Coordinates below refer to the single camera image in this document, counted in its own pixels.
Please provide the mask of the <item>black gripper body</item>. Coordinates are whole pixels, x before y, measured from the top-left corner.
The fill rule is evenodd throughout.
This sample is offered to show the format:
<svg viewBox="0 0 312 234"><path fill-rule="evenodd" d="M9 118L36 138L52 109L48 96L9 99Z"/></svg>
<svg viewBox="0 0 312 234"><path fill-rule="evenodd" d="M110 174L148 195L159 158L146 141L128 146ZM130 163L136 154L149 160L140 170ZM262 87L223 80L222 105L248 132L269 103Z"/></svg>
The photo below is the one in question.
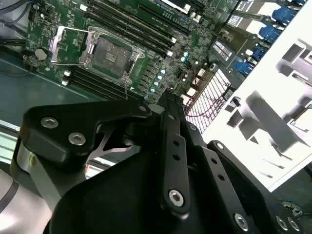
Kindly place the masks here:
<svg viewBox="0 0 312 234"><path fill-rule="evenodd" d="M160 205L159 161L149 153L132 156L73 187L56 206L52 234L232 234L234 223L221 205L208 174L204 149L188 152L191 208L180 220Z"/></svg>

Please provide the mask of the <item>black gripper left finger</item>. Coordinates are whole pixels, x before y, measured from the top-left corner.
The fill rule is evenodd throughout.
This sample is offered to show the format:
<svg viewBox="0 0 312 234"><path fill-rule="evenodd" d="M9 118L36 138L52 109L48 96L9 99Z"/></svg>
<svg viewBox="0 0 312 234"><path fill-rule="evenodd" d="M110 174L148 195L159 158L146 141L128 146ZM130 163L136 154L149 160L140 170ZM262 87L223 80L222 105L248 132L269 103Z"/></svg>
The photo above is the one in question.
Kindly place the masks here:
<svg viewBox="0 0 312 234"><path fill-rule="evenodd" d="M160 205L190 213L182 121L165 92L156 105L137 99L37 106L23 116L17 164L34 181L52 214L73 187L132 156L159 161Z"/></svg>

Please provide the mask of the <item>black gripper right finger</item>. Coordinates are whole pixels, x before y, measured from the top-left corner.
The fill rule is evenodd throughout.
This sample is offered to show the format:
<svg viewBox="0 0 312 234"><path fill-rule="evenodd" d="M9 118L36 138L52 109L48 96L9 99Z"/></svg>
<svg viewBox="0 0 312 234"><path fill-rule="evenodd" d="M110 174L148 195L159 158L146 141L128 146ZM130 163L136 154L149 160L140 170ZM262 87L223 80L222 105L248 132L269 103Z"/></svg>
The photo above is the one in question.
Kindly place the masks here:
<svg viewBox="0 0 312 234"><path fill-rule="evenodd" d="M216 199L215 234L302 234L292 213L220 141L205 144L186 121L183 99L170 95L170 109L182 121L191 159Z"/></svg>

